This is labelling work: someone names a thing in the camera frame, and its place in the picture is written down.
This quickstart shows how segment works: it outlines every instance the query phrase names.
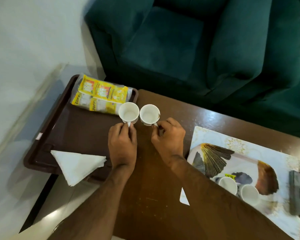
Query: folded napkin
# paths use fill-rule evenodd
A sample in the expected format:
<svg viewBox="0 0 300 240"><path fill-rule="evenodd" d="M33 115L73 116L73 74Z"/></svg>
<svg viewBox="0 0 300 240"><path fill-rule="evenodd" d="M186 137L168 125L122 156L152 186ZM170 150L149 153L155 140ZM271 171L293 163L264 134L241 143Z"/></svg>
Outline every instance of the folded napkin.
<svg viewBox="0 0 300 240"><path fill-rule="evenodd" d="M52 150L51 154L58 162L63 175L70 186L74 186L92 173L95 169L103 167L105 156L95 156L74 152L61 152Z"/></svg>

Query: white cup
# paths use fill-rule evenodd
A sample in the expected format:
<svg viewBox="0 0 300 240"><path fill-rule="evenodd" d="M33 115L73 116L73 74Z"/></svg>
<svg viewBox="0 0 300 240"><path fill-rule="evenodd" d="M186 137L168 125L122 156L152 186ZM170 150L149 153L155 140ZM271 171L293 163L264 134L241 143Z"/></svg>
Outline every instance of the white cup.
<svg viewBox="0 0 300 240"><path fill-rule="evenodd" d="M131 123L135 124L139 117L138 105L132 102L122 104L119 108L119 117L124 123L128 123L128 127Z"/></svg>
<svg viewBox="0 0 300 240"><path fill-rule="evenodd" d="M215 182L233 195L238 192L237 183L230 177L217 177Z"/></svg>
<svg viewBox="0 0 300 240"><path fill-rule="evenodd" d="M144 105L140 109L140 120L146 126L157 125L157 121L160 119L160 110L153 104Z"/></svg>
<svg viewBox="0 0 300 240"><path fill-rule="evenodd" d="M260 194L256 187L250 184L238 184L238 197L251 206L259 203Z"/></svg>

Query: brown tabletop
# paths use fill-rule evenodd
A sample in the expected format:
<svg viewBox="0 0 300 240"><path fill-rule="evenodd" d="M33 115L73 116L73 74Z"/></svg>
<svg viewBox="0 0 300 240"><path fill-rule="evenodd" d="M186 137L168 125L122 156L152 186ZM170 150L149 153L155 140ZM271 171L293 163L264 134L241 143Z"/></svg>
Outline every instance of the brown tabletop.
<svg viewBox="0 0 300 240"><path fill-rule="evenodd" d="M186 130L184 156L189 153L193 130L198 125L300 159L300 138L139 90L137 105L141 108L145 104L156 105L161 120L173 117L180 122ZM205 234L192 209L179 201L179 180L151 144L151 127L140 121L135 127L138 139L136 167L122 194L113 234L128 240L203 239ZM256 217L260 217L260 221L265 218L261 214Z"/></svg>

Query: brown tray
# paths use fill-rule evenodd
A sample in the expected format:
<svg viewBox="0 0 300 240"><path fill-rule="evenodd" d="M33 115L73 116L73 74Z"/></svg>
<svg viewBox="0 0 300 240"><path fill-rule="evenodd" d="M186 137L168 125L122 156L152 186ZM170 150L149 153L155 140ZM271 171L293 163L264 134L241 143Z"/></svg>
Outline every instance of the brown tray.
<svg viewBox="0 0 300 240"><path fill-rule="evenodd" d="M104 181L112 165L109 160L108 131L122 122L117 115L88 111L70 104L71 90L79 75L73 76L56 107L44 123L30 150L24 157L26 168L45 173L62 174L51 150L106 156L104 167L97 168L88 181ZM130 101L136 103L138 91L134 88Z"/></svg>

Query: plastic bag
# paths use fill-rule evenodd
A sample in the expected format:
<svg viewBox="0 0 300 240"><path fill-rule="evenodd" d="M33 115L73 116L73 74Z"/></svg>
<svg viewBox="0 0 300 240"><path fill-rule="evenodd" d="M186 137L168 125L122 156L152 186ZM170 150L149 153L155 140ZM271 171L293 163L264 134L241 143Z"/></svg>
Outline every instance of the plastic bag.
<svg viewBox="0 0 300 240"><path fill-rule="evenodd" d="M71 92L71 104L89 111L118 114L121 104L128 102L132 88L115 85L81 74Z"/></svg>

